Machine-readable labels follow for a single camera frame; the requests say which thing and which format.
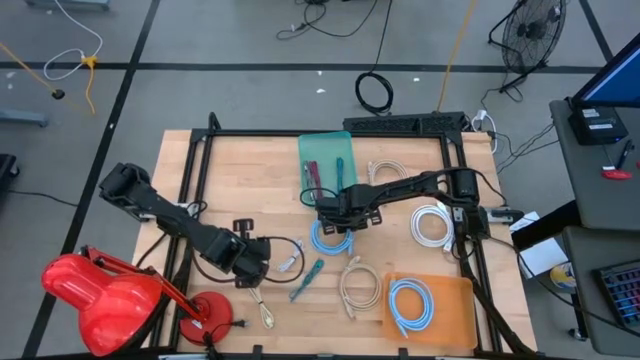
translucent teal tray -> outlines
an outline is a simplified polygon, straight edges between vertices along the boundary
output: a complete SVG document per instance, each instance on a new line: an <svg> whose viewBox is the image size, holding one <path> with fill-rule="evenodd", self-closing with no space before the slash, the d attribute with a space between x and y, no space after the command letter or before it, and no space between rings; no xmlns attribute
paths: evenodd
<svg viewBox="0 0 640 360"><path fill-rule="evenodd" d="M318 173L323 188L338 192L338 167L337 159L343 160L343 187L351 186L358 182L356 174L356 162L353 158L351 146L351 134L347 131L332 133L302 135L298 137L298 152L300 154L300 191L307 188L304 162L316 161ZM333 196L328 192L324 196ZM306 203L313 203L311 192L303 196Z"/></svg>

fan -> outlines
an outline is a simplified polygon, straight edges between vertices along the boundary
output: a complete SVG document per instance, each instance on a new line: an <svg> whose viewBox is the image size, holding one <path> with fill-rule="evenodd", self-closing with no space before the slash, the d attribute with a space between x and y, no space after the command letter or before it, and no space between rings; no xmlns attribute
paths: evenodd
<svg viewBox="0 0 640 360"><path fill-rule="evenodd" d="M565 0L518 0L511 12L491 29L489 44L502 48L507 69L520 74L502 85L501 93L547 65L564 27L566 6ZM493 32L505 22L502 43L494 41Z"/></svg>

monitor screen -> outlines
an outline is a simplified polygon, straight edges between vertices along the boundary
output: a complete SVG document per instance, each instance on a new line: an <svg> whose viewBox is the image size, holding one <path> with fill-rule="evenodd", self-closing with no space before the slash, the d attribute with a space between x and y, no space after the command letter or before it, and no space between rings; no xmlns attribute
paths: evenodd
<svg viewBox="0 0 640 360"><path fill-rule="evenodd" d="M640 106L640 46L587 89L581 100Z"/></svg>

wooden tabletop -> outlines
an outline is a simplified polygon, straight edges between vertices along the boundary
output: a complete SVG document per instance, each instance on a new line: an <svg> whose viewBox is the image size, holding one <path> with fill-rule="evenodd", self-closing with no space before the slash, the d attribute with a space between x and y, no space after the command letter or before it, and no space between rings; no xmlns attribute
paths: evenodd
<svg viewBox="0 0 640 360"><path fill-rule="evenodd" d="M164 134L152 185L162 196L175 201L178 197L189 146L190 131L167 131ZM489 138L483 133L463 134L467 163L483 172L499 189L495 164L491 155ZM394 159L407 168L409 175L425 170L443 168L438 140L407 138L354 138L353 151L358 180L367 182L367 163L381 159ZM191 196L197 174L193 176ZM376 182L397 179L393 170L383 169ZM481 204L500 206L500 198L491 192L478 178ZM388 340L381 329L381 309L357 312L356 320L347 316L338 294L338 281L349 262L346 253L339 256L317 254L310 244L309 229L315 212L298 200L300 177L298 170L298 145L296 137L224 137L213 141L212 160L209 165L204 200L208 209L202 214L203 223L230 228L238 218L253 218L254 236L279 235L302 239L307 249L308 263L318 257L325 261L322 272L310 287L296 300L289 303L289 292L300 281L290 284L263 282L260 286L265 304L275 316L275 327L262 325L258 305L246 289L236 289L233 284L216 284L204 279L192 268L188 296L202 291L224 294L233 305L235 319L251 322L248 328L232 328L229 335L216 345L221 352L251 352L253 345L263 345L265 353L304 354L353 354L394 355L399 347L406 347L410 355L468 355L464 349L451 349ZM381 208L383 223L358 231L355 235L355 254L361 261L373 266L381 277L391 271L459 276L459 266L445 258L442 249L425 248L411 237L409 222L413 211L425 204L434 204L432 198L417 198L385 205ZM444 223L439 219L423 218L421 227L426 235L441 237ZM492 225L492 235L511 241L506 226ZM142 225L134 262L161 235L155 223ZM325 237L328 244L336 244L342 238ZM168 241L145 261L163 269ZM484 242L485 258L489 271L491 290L496 307L525 344L536 348L516 256L511 249L493 242ZM271 272L278 279L289 278L299 270L299 261L288 273L277 273L275 268L291 256L293 248L282 241L272 241ZM205 270L224 278L213 266L200 261ZM355 298L367 298L373 292L374 282L365 274L353 274L349 278L348 291ZM478 311L478 322L483 347L490 349L484 312ZM167 310L161 344L167 344L173 315L173 303ZM179 351L202 351L181 338Z"/></svg>

white paper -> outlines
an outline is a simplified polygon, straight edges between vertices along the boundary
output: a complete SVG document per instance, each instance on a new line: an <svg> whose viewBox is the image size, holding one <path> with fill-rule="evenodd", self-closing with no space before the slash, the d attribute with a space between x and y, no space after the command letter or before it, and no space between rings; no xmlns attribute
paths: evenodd
<svg viewBox="0 0 640 360"><path fill-rule="evenodd" d="M515 222L513 225L509 227L511 232L516 230L520 230L523 227L535 222L540 219L540 216L535 211L526 214L522 219ZM525 261L533 275L527 271L527 268L520 263L520 269L522 273L526 276L527 279L530 279L532 276L539 275L545 271L551 270L556 265L563 264L569 259L567 255L565 255L564 251L560 248L556 239L550 238L544 240L534 246L521 251L520 255L522 255L522 259Z"/></svg>

